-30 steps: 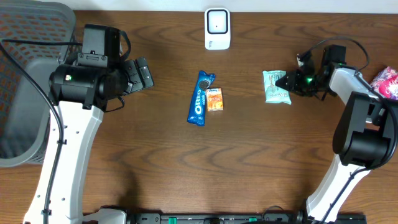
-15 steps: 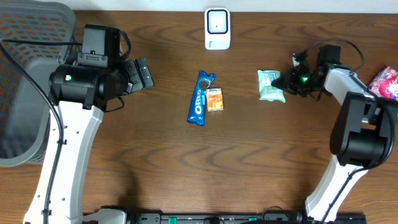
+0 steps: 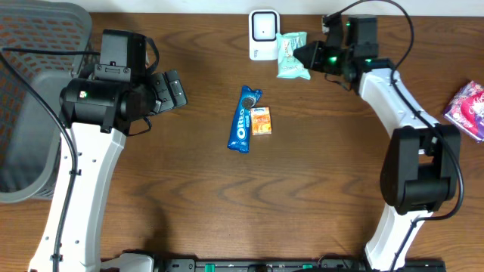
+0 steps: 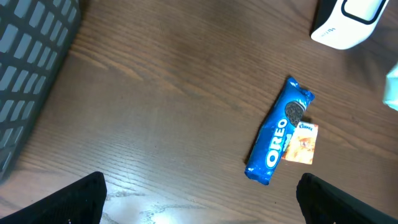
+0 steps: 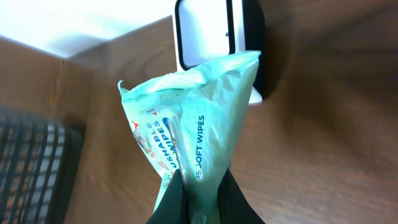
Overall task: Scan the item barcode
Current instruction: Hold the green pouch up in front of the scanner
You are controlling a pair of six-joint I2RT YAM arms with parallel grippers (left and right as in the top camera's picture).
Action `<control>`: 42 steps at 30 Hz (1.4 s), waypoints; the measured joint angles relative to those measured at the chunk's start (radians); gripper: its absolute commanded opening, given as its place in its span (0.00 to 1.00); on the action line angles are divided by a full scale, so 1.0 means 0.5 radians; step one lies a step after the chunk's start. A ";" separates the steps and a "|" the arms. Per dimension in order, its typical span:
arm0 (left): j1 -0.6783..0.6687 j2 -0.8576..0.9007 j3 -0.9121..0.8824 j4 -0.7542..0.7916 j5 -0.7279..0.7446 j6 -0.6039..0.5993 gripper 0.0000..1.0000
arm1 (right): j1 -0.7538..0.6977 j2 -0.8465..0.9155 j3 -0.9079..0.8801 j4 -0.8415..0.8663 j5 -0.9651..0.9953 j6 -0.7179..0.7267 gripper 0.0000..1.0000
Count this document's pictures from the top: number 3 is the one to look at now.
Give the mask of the green wet wipes pack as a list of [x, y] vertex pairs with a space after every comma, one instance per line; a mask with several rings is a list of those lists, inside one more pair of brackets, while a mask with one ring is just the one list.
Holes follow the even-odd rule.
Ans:
[[278, 33], [278, 75], [280, 79], [302, 78], [310, 80], [309, 71], [294, 57], [294, 51], [306, 45], [306, 32]]

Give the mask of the blue Oreo cookie pack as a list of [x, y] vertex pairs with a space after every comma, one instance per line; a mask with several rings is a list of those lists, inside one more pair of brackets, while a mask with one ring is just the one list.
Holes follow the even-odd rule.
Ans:
[[255, 107], [261, 96], [261, 90], [253, 90], [247, 85], [242, 87], [240, 99], [231, 124], [231, 132], [227, 146], [228, 149], [240, 153], [249, 153], [251, 109]]

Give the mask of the purple Carefree pad pack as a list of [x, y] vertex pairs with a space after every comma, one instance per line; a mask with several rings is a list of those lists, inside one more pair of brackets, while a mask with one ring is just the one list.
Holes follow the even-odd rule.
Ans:
[[483, 86], [467, 83], [450, 100], [443, 116], [477, 142], [483, 142]]

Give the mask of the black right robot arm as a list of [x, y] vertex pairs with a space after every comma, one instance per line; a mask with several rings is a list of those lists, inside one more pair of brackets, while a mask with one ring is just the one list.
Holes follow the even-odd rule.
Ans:
[[385, 207], [365, 257], [372, 271], [403, 268], [423, 223], [449, 219], [462, 206], [460, 132], [429, 115], [402, 83], [396, 65], [374, 52], [359, 55], [354, 45], [338, 48], [317, 41], [293, 55], [309, 70], [343, 76], [389, 134], [380, 173]]

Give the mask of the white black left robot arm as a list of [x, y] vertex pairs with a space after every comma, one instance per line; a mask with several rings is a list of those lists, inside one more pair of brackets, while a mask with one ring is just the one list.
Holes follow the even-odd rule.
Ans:
[[41, 242], [30, 271], [159, 271], [156, 255], [127, 251], [102, 261], [110, 182], [131, 122], [188, 102], [176, 70], [140, 83], [73, 79], [60, 93], [67, 136]]

